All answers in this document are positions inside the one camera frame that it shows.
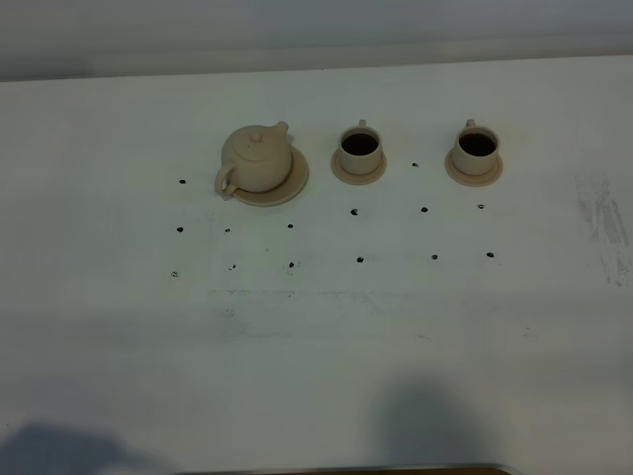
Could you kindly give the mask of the beige teapot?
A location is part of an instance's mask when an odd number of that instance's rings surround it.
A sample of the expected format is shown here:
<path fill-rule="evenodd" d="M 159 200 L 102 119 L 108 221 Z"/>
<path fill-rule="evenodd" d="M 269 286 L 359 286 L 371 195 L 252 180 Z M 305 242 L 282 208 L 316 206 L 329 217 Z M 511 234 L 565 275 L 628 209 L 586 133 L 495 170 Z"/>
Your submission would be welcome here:
<path fill-rule="evenodd" d="M 215 191 L 230 197 L 237 190 L 263 193 L 281 185 L 292 167 L 288 130 L 288 124 L 280 121 L 234 131 L 222 147 Z"/>

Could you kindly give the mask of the beige saucer near teapot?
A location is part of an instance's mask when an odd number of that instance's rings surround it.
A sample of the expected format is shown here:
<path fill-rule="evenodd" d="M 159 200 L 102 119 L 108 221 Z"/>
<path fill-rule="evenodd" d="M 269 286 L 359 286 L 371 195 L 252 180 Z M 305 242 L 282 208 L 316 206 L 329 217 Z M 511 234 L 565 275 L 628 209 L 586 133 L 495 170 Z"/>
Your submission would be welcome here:
<path fill-rule="evenodd" d="M 330 167 L 332 173 L 342 182 L 347 183 L 349 185 L 354 186 L 362 186 L 371 184 L 382 177 L 387 169 L 387 159 L 383 153 L 381 153 L 381 158 L 378 163 L 378 166 L 372 172 L 363 175 L 353 174 L 351 172 L 346 171 L 341 163 L 339 158 L 339 152 L 335 152 L 330 161 Z"/>

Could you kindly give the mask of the beige teacup near teapot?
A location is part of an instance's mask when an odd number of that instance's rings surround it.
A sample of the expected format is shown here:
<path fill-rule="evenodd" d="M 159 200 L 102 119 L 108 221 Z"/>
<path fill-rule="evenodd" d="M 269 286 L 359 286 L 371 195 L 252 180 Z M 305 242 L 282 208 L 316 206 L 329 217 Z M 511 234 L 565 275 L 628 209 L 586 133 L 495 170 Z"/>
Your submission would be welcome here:
<path fill-rule="evenodd" d="M 360 120 L 340 136 L 338 163 L 348 174 L 363 176 L 375 172 L 382 160 L 382 153 L 382 139 L 377 131 L 368 126 L 366 120 Z"/>

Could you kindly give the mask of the beige saucer far right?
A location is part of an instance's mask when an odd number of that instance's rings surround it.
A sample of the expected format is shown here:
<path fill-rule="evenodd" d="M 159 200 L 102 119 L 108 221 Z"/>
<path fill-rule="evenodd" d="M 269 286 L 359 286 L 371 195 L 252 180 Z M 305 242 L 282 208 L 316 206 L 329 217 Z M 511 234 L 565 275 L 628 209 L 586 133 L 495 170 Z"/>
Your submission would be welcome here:
<path fill-rule="evenodd" d="M 468 187 L 484 187 L 495 183 L 503 172 L 502 158 L 498 156 L 492 169 L 482 175 L 468 175 L 461 172 L 452 162 L 452 152 L 449 151 L 444 158 L 444 167 L 447 174 L 457 183 Z"/>

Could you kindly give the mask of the beige teacup far right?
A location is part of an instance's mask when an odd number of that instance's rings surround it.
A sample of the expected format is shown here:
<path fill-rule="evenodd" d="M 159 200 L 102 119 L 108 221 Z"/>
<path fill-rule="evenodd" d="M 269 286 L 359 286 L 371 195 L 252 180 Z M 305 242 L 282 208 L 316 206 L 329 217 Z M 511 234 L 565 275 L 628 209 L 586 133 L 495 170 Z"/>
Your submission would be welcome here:
<path fill-rule="evenodd" d="M 491 172 L 497 163 L 499 139 L 490 128 L 469 119 L 458 133 L 452 151 L 452 162 L 469 176 L 481 176 Z"/>

